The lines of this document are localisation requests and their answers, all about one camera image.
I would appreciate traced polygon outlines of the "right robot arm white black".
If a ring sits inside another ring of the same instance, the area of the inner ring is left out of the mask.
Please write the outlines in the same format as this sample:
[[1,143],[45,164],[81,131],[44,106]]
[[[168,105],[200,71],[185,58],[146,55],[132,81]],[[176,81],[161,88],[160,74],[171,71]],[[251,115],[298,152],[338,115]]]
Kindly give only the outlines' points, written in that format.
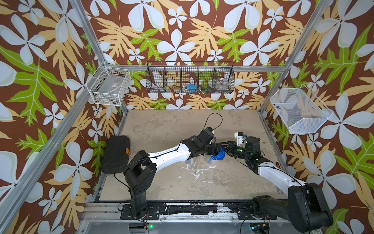
[[246,141],[245,147],[238,146],[234,141],[219,145],[227,155],[243,159],[247,168],[270,181],[287,196],[286,199],[274,199],[271,196],[253,198],[250,210],[255,217],[286,219],[301,233],[333,225],[333,216],[322,189],[314,182],[296,179],[263,157],[259,139]]

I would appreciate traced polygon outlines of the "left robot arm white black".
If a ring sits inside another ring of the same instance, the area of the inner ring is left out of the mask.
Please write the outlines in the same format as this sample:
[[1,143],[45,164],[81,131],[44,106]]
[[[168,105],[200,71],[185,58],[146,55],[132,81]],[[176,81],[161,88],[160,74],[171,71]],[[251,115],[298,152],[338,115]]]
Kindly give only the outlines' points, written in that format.
[[126,165],[115,170],[123,171],[125,183],[131,196],[129,215],[132,219],[139,220],[148,213],[146,191],[150,188],[157,172],[175,163],[210,155],[217,156],[221,152],[219,143],[216,142],[213,129],[208,127],[199,135],[182,139],[177,146],[156,153],[139,151]]

